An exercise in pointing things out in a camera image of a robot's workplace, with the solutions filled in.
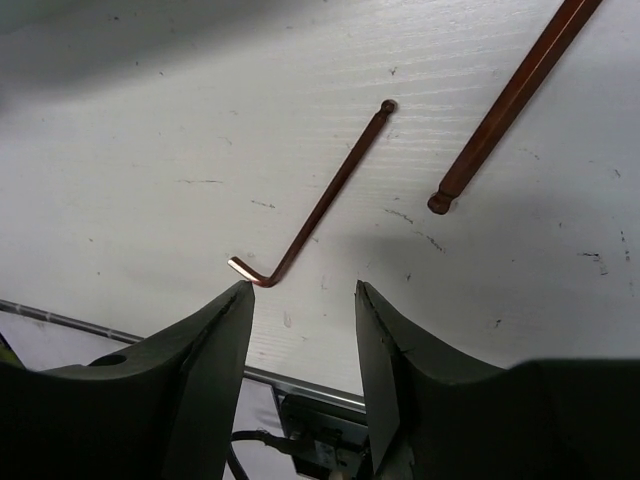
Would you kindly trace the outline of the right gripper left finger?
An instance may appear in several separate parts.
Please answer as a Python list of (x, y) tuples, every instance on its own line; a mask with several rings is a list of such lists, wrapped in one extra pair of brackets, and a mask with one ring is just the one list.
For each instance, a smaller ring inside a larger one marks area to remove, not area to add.
[(1, 366), (5, 479), (219, 479), (254, 313), (230, 287), (187, 318), (94, 360)]

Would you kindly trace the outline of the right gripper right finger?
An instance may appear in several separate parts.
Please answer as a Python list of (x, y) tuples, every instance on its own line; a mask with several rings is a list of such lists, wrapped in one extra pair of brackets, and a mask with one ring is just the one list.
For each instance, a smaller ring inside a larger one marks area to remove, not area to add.
[(377, 479), (635, 479), (639, 364), (533, 360), (501, 369), (359, 282), (355, 316)]

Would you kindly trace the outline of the dark hex key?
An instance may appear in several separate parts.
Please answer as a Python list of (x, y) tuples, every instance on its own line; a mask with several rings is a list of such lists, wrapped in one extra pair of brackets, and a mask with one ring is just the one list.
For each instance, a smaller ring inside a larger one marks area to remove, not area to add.
[(432, 213), (449, 211), (600, 4), (560, 5), (427, 201)]
[(334, 201), (346, 186), (365, 155), (381, 134), (390, 117), (398, 108), (392, 99), (384, 100), (379, 110), (372, 116), (366, 128), (355, 142), (340, 168), (326, 187), (308, 218), (292, 240), (283, 257), (270, 275), (262, 275), (237, 256), (231, 257), (227, 264), (247, 281), (260, 288), (272, 288), (280, 283), (311, 239), (316, 228), (330, 210)]

